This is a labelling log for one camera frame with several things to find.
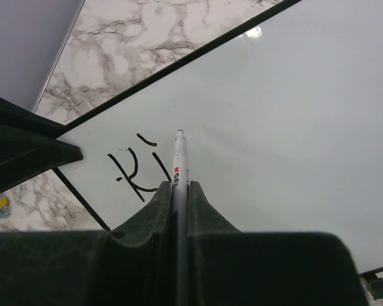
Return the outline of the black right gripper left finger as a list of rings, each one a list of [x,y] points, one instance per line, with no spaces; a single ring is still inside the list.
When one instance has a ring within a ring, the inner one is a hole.
[[[171,305],[170,196],[112,231],[0,232],[0,305]]]

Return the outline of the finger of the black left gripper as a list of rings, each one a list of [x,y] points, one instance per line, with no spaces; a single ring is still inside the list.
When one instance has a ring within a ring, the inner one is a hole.
[[[64,126],[0,97],[0,193],[47,170],[83,160],[81,150],[59,141]]]

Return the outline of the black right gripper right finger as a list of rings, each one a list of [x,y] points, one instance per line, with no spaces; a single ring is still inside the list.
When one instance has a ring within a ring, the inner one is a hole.
[[[188,195],[190,305],[366,305],[350,252],[328,233],[243,233]]]

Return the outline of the silver whiteboard marker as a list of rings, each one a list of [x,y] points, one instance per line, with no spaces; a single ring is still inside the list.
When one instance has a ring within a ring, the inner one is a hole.
[[[175,138],[172,208],[176,218],[176,305],[188,304],[188,163],[186,137],[179,129]]]

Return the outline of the white framed whiteboard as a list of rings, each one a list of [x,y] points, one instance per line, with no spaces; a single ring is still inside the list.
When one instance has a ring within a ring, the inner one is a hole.
[[[338,237],[383,271],[383,1],[284,1],[71,122],[57,176],[106,229],[173,179],[243,233]]]

